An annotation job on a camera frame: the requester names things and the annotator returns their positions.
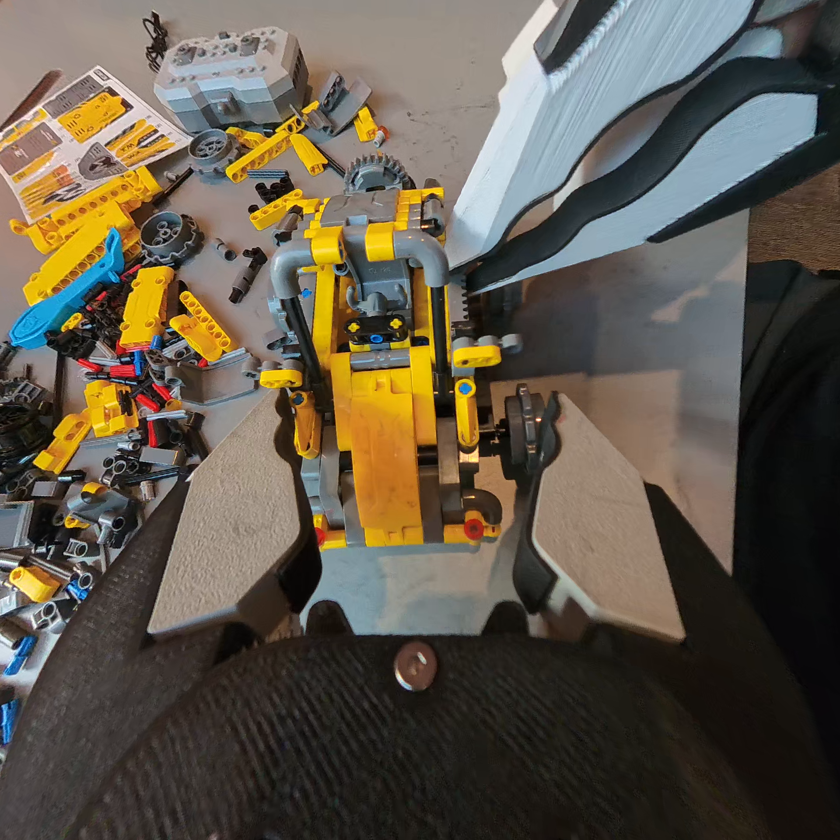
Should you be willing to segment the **black wheel rim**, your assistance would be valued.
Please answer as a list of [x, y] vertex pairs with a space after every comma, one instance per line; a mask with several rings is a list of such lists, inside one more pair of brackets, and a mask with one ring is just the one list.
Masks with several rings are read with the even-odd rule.
[[5, 466], [42, 448], [47, 427], [39, 410], [30, 404], [3, 403], [1, 405], [1, 464]]

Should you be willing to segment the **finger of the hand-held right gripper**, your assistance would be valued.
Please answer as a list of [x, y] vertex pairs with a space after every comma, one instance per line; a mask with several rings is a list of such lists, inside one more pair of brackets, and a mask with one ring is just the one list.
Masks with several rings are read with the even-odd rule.
[[[503, 88], [527, 37], [503, 58]], [[618, 120], [497, 252], [467, 266], [470, 296], [665, 242], [830, 165], [831, 72], [784, 52], [779, 29], [749, 26], [698, 77]]]
[[448, 224], [451, 269], [498, 251], [519, 218], [557, 193], [618, 120], [698, 77], [752, 24], [753, 1], [615, 1], [555, 71], [521, 31], [523, 57]]

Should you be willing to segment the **grey angled panel piece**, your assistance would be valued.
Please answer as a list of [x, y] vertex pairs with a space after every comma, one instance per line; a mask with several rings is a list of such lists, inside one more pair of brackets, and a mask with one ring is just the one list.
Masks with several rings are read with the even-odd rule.
[[344, 131], [371, 94], [371, 87], [361, 77], [347, 82], [343, 74], [332, 70], [318, 95], [316, 108], [324, 136], [331, 139]]

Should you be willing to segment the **grey toothed wheel hub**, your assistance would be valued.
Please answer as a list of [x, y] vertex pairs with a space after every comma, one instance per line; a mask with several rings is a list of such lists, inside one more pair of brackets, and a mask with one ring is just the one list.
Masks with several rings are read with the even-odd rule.
[[226, 169], [242, 154], [235, 136], [222, 129], [197, 134], [187, 147], [188, 164], [204, 183], [225, 178]]
[[141, 265], [181, 267], [202, 247], [203, 231], [196, 221], [172, 211], [149, 217], [140, 228]]

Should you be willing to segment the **person's black clothed torso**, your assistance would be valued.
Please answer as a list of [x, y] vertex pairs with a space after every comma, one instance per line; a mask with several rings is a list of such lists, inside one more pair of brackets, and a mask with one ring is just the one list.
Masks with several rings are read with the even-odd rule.
[[838, 838], [838, 272], [748, 269], [733, 577], [759, 619], [745, 771], [772, 838]]

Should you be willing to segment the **blue brick separator tool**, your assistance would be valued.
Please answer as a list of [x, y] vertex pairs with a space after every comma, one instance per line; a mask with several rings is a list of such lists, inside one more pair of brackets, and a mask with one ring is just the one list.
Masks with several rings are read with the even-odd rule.
[[47, 332], [59, 331], [85, 305], [85, 297], [93, 290], [119, 284], [125, 260], [117, 228], [108, 231], [102, 248], [102, 256], [78, 278], [52, 297], [31, 306], [17, 319], [8, 334], [14, 347], [34, 350], [44, 346]]

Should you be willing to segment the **yellow rectangular panel piece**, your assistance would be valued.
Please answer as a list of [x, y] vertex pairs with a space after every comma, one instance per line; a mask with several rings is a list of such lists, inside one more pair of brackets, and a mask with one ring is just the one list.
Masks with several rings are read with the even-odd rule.
[[140, 230], [133, 220], [123, 220], [119, 224], [107, 219], [91, 220], [30, 276], [23, 287], [27, 304], [34, 306], [53, 297], [104, 257], [106, 239], [113, 229], [120, 236], [126, 260], [136, 257], [140, 253]]
[[162, 336], [174, 278], [175, 270], [169, 266], [141, 268], [136, 273], [120, 325], [119, 341], [126, 351], [148, 349]]

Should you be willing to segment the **pile of loose brick pieces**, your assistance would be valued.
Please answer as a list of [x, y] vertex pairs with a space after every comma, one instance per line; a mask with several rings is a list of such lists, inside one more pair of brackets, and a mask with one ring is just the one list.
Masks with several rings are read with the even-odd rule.
[[[90, 221], [133, 220], [142, 205], [163, 198], [148, 165], [117, 176], [59, 205], [33, 223], [13, 220], [18, 235], [47, 257]], [[162, 336], [145, 350], [119, 341], [123, 309], [140, 253], [127, 261], [119, 284], [98, 287], [85, 305], [47, 332], [57, 359], [73, 359], [85, 377], [84, 406], [49, 426], [47, 393], [25, 377], [2, 380], [2, 404], [38, 408], [48, 429], [42, 448], [2, 466], [2, 679], [26, 667], [38, 639], [60, 633], [141, 524], [142, 504], [131, 487], [185, 478], [198, 459], [200, 421], [165, 384], [169, 364], [205, 367], [236, 348], [210, 312], [170, 285]]]

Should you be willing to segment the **yellow sticker sheet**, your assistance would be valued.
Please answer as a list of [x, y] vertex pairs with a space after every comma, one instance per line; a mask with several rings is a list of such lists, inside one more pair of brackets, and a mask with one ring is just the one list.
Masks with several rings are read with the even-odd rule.
[[185, 149], [192, 137], [95, 66], [2, 131], [2, 179], [24, 219]]

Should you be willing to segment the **grey curved fender piece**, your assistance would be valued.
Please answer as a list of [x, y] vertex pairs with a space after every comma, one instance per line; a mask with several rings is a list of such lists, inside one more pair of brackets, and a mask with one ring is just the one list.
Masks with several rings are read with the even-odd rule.
[[183, 403], [213, 406], [257, 389], [260, 366], [260, 358], [245, 349], [237, 349], [224, 353], [205, 367], [169, 364], [164, 368], [164, 383], [179, 392]]

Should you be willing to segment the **grey desk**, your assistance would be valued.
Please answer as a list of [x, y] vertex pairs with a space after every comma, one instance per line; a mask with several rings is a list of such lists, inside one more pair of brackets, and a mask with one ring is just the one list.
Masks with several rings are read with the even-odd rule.
[[[372, 88], [385, 148], [450, 209], [497, 113], [501, 59], [539, 2], [2, 2], [2, 120], [50, 70], [60, 85], [102, 66], [160, 109], [142, 18], [173, 44], [277, 25], [298, 37], [313, 90], [331, 70]], [[527, 280], [492, 399], [526, 382], [566, 394], [732, 569], [749, 214]], [[479, 486], [505, 508], [477, 551], [336, 550], [312, 600], [341, 604], [362, 634], [477, 634], [511, 581], [524, 499], [495, 459]]]

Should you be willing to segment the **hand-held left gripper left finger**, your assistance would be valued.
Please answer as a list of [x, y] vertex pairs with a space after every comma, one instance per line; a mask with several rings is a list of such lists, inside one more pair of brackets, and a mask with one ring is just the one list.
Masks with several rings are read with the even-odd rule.
[[148, 631], [227, 623], [272, 635], [322, 574], [288, 394], [265, 391], [192, 473]]

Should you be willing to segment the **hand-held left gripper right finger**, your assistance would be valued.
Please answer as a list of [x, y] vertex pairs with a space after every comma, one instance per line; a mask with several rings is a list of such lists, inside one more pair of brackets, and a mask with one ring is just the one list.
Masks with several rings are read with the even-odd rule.
[[545, 406], [512, 579], [547, 634], [617, 627], [679, 644], [686, 630], [645, 483], [567, 397]]

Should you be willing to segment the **yellow brick toy vehicle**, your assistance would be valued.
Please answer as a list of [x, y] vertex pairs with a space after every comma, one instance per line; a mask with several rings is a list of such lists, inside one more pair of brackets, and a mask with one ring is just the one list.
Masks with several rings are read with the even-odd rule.
[[301, 479], [323, 549], [477, 546], [502, 505], [476, 487], [496, 456], [514, 480], [534, 458], [542, 399], [525, 385], [492, 412], [488, 373], [522, 349], [521, 293], [480, 295], [459, 321], [443, 187], [387, 154], [356, 159], [341, 194], [291, 192], [253, 213], [275, 223], [259, 383], [288, 392]]

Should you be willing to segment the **grey battery box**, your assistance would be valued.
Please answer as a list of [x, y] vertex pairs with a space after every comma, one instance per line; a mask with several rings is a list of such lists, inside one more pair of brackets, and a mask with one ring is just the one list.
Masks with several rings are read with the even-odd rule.
[[189, 133], [283, 123], [307, 103], [308, 68], [298, 38], [282, 28], [223, 31], [170, 48], [154, 94]]

